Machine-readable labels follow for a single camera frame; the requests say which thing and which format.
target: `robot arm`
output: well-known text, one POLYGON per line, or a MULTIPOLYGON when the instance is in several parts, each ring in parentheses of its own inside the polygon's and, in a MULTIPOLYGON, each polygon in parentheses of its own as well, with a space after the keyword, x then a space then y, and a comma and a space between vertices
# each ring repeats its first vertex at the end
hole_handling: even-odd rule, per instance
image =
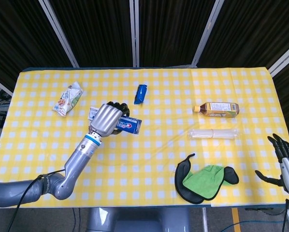
MULTIPOLYGON (((41 195, 50 193, 59 200, 68 198, 75 183, 95 150, 101 145, 101 138, 119 134, 114 130, 120 117, 129 116, 130 111, 125 103, 109 102, 103 104, 89 126, 89 133, 84 136, 75 151, 65 163, 65 176, 59 173, 43 175, 27 191, 22 203, 37 201, 41 195)), ((17 205, 32 180, 0 183, 0 207, 17 205)))
POLYGON ((256 170, 256 175, 267 183, 282 186, 289 193, 289 143, 281 139, 278 135, 273 134, 273 138, 268 136, 268 140, 275 148, 275 154, 278 158, 281 168, 281 178, 265 177, 260 171, 256 170))

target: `toothpaste box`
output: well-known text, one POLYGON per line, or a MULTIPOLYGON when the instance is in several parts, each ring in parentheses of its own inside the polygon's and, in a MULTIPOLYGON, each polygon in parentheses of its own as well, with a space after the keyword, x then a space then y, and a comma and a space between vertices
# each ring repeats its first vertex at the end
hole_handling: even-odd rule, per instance
MULTIPOLYGON (((93 118, 95 117, 95 115, 98 112, 98 108, 95 108, 93 106, 90 107, 90 112, 88 115, 88 119, 91 121, 93 120, 93 118)), ((141 120, 136 119, 136 118, 132 118, 132 117, 126 117, 126 116, 122 116, 117 125, 116 128, 132 133, 132 134, 138 134, 139 130, 140 130, 140 126, 141 126, 141 120)))

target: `clear plastic tube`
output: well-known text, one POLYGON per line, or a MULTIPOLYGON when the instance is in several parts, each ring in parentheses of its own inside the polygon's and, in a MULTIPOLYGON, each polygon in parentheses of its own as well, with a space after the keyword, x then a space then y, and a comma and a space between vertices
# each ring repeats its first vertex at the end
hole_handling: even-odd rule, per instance
POLYGON ((188 131, 188 137, 190 139, 235 139, 238 136, 237 129, 191 129, 188 131))

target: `yellow checkered tablecloth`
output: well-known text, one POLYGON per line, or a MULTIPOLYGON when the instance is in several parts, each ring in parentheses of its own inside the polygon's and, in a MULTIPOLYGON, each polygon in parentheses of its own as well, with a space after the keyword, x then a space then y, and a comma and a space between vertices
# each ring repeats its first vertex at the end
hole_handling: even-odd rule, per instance
POLYGON ((267 135, 289 140, 272 78, 265 68, 44 70, 18 78, 0 138, 0 182, 34 179, 62 169, 87 133, 89 107, 125 102, 142 119, 139 135, 103 138, 70 198, 46 194, 23 207, 137 206, 188 204, 176 193, 174 172, 187 155, 192 171, 209 164, 233 167, 240 182, 222 186, 211 202, 220 205, 283 203, 282 188, 254 173, 278 177, 280 168, 267 135), (52 111, 62 92, 78 81, 84 93, 61 117, 52 111), (134 105, 139 84, 148 85, 144 104, 134 105), (192 107, 204 102, 237 102, 236 118, 204 117, 192 107), (237 128, 235 140, 187 137, 189 129, 237 128))

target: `bottle cap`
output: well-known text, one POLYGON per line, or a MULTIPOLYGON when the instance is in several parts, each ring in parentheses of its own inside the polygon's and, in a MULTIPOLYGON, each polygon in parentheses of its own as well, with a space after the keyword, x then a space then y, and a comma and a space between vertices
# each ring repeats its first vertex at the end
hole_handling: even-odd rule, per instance
POLYGON ((201 111, 201 107, 199 105, 195 105, 194 112, 200 112, 200 111, 201 111))

